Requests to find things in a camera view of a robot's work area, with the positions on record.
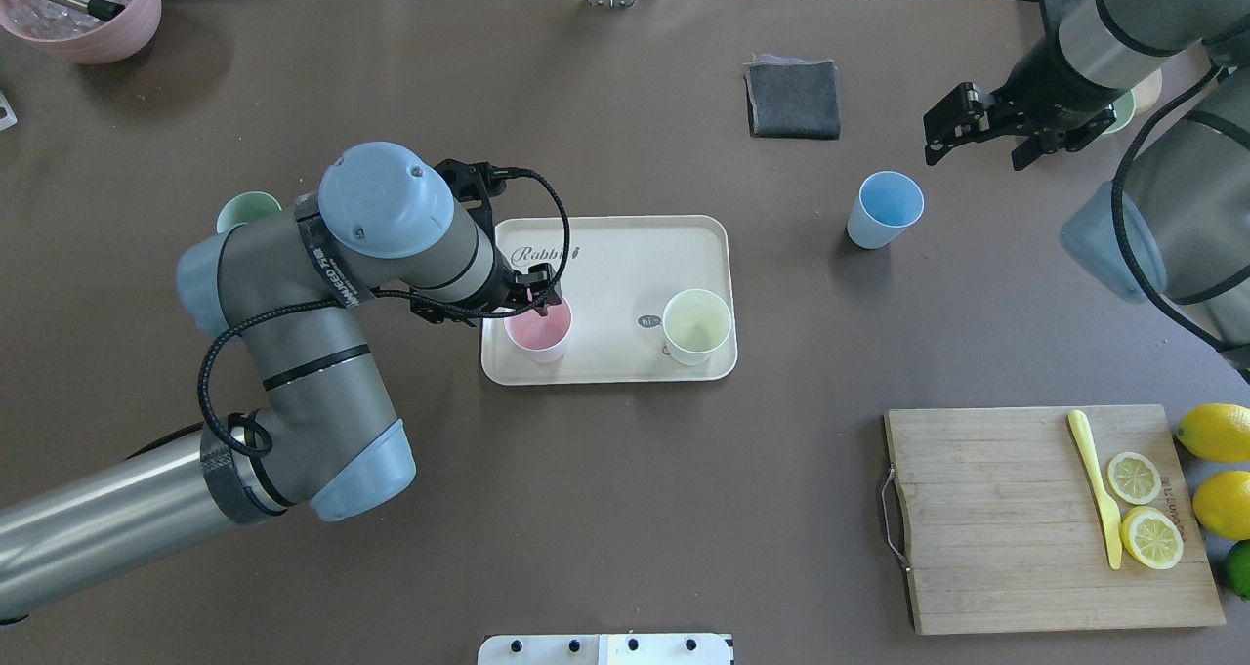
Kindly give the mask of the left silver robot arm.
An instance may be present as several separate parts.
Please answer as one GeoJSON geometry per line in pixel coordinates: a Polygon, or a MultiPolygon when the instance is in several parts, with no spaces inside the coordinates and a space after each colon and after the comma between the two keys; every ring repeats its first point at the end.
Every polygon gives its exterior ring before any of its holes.
{"type": "Polygon", "coordinates": [[[495,245],[490,202],[512,179],[538,174],[366,142],[290,210],[190,248],[176,288],[211,339],[201,420],[2,512],[2,624],[301,504],[334,522],[405,490],[409,438],[355,311],[402,299],[474,322],[558,304],[562,266],[522,272],[495,245]]]}

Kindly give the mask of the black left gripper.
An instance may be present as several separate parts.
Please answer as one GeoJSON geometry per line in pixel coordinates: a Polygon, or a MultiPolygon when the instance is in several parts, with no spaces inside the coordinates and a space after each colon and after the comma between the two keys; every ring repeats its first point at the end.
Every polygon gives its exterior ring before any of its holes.
{"type": "Polygon", "coordinates": [[[534,265],[526,272],[512,269],[498,248],[491,199],[500,196],[506,182],[514,179],[532,179],[548,192],[552,192],[551,184],[528,168],[498,168],[491,162],[461,162],[458,159],[442,159],[435,171],[448,182],[456,202],[475,202],[465,214],[472,219],[478,232],[486,238],[488,245],[475,246],[478,256],[474,264],[488,262],[488,266],[482,276],[464,274],[461,281],[469,279],[469,282],[478,282],[478,288],[449,302],[439,300],[432,290],[412,285],[411,312],[432,325],[454,321],[472,326],[482,312],[499,309],[508,311],[509,318],[531,312],[548,318],[552,305],[562,304],[558,269],[549,262],[534,265]]]}

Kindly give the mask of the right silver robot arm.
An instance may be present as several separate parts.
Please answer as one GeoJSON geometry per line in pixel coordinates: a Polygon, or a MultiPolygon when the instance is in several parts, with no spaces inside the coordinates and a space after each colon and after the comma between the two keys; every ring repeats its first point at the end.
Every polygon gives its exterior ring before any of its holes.
{"type": "Polygon", "coordinates": [[[924,114],[925,158],[1012,136],[1012,168],[1078,152],[1108,134],[1115,102],[1188,48],[1205,72],[1158,104],[1112,178],[1062,225],[1060,241],[1102,286],[1149,302],[1249,368],[1248,0],[1022,0],[1042,38],[986,92],[960,82],[924,114]]]}

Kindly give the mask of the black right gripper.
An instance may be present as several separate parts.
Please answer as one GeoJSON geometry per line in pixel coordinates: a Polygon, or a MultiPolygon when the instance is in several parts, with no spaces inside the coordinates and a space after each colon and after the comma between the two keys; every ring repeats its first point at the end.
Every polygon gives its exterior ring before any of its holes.
{"type": "Polygon", "coordinates": [[[1044,156],[1088,148],[1110,126],[1099,118],[1119,99],[1081,76],[1062,54],[1059,39],[1036,42],[1015,64],[1005,85],[988,95],[975,82],[960,82],[922,118],[925,162],[938,166],[954,148],[1002,135],[1028,136],[1012,150],[1012,170],[1044,156]]]}

